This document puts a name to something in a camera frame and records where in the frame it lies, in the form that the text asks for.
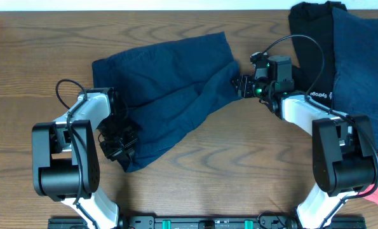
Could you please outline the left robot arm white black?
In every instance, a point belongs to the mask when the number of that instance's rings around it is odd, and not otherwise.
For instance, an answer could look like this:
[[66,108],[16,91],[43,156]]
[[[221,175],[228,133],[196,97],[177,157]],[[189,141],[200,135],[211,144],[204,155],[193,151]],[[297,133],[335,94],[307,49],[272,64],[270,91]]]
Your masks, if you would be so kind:
[[[95,130],[102,137],[99,144]],[[34,189],[81,216],[80,223],[66,223],[68,228],[128,228],[119,206],[100,187],[97,147],[107,159],[129,163],[136,143],[119,92],[115,88],[83,90],[68,112],[32,128]]]

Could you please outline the navy blue shorts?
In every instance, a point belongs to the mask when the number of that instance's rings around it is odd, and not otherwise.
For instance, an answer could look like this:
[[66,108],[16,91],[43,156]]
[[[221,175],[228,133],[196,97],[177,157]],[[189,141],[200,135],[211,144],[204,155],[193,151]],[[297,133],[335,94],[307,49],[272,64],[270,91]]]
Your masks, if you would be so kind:
[[133,48],[92,64],[93,85],[114,87],[137,133],[135,151],[118,162],[143,169],[199,127],[208,115],[239,100],[240,74],[223,32]]

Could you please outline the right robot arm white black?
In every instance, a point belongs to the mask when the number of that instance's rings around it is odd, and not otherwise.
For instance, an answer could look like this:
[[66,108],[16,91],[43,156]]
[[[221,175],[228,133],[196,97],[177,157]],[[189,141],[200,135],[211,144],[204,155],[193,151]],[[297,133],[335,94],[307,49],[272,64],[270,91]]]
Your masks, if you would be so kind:
[[290,80],[242,75],[232,80],[242,98],[258,98],[278,118],[312,137],[315,184],[293,216],[258,217],[261,228],[365,228],[363,217],[339,217],[348,200],[378,188],[378,155],[372,126],[363,114],[340,113],[295,90]]

